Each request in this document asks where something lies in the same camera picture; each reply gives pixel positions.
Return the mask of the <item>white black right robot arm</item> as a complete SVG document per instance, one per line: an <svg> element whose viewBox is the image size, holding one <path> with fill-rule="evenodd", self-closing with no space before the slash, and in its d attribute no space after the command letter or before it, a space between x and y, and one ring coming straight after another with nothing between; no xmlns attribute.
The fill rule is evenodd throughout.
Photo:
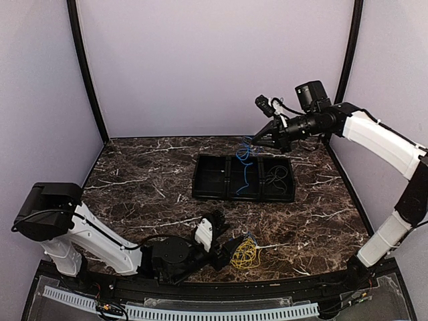
<svg viewBox="0 0 428 321"><path fill-rule="evenodd" d="M300 111L293 116L280 98L260 95L255 105L270 121L253 136L252 144L290 152L292 143L312 136L337 136L359 145L401 176L402 187L390 188L382 179L370 180L369 191L386 196L392 191L398 201L376 231L346 263L341 284L355 290L370 278L375 267L398 249L416 228L427 223L427 147L412 141L350 102L330 101L321 81L295 88Z"/></svg>

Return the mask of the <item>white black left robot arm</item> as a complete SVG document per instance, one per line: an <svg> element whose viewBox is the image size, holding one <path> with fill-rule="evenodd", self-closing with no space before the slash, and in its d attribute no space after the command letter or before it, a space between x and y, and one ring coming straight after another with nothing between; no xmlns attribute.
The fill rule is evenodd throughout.
<svg viewBox="0 0 428 321"><path fill-rule="evenodd" d="M82 195L75 183L35 183L11 227L40 244L59 273L81 292L94 287L94 276L86 271L87 261L76 245L121 276L140 275L176 285L206 265L222 270L245 239L241 235L220 244L217 239L229 224L215 211L201 218L190 238L158 234L136 244L97 219Z"/></svg>

